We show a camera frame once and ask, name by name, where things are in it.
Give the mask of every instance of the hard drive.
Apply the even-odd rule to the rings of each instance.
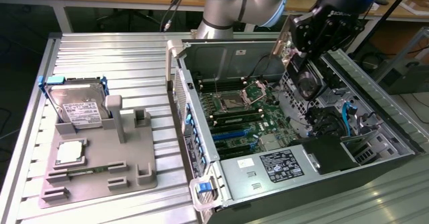
[[[104,101],[108,95],[106,78],[64,79],[49,77],[43,85],[63,123],[72,123],[76,129],[102,126],[102,120],[111,118]]]

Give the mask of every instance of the warning label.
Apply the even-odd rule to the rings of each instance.
[[[290,150],[262,155],[259,157],[271,182],[277,183],[303,175],[302,169]]]
[[[98,124],[102,122],[96,102],[65,103],[63,107],[74,125]]]

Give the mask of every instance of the aluminum workbench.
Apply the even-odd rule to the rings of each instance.
[[[277,34],[235,37],[275,38]],[[123,112],[146,107],[151,113],[158,186],[39,208],[56,115],[35,82],[0,196],[1,223],[198,223],[164,86],[166,40],[188,38],[188,33],[106,33],[64,34],[48,40],[37,75],[104,75],[110,93],[123,96]],[[253,223],[426,223],[428,199],[429,158],[420,156],[364,187]]]

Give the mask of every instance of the circuit board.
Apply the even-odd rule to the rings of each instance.
[[[199,93],[212,140],[222,159],[283,148],[299,138],[278,106],[275,92],[267,85],[261,88],[262,82],[254,84],[255,81],[258,80],[250,81],[239,90]],[[221,122],[222,116],[229,115],[234,116]],[[212,121],[214,116],[223,124],[221,127],[217,121]],[[274,146],[265,145],[266,137],[271,137]]]

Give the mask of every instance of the wooden table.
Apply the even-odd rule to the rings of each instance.
[[[366,19],[369,19],[365,31],[355,38],[350,45],[349,51],[354,51],[355,47],[364,40],[365,36],[376,26],[381,16],[388,11],[394,0],[388,0],[389,5],[380,6],[377,11],[370,11]],[[170,5],[170,0],[0,0],[0,3],[27,4],[27,5],[47,5],[53,8],[61,31],[72,32],[68,16],[64,7],[92,7],[92,8],[120,8],[120,9],[146,9],[146,10],[166,10]],[[315,0],[287,0],[285,14],[302,14],[309,11]],[[179,11],[203,11],[204,0],[183,0],[178,8]],[[388,20],[409,21],[409,22],[429,22],[428,16],[416,16],[402,7],[397,7]],[[247,25],[245,31],[253,31],[254,26]]]

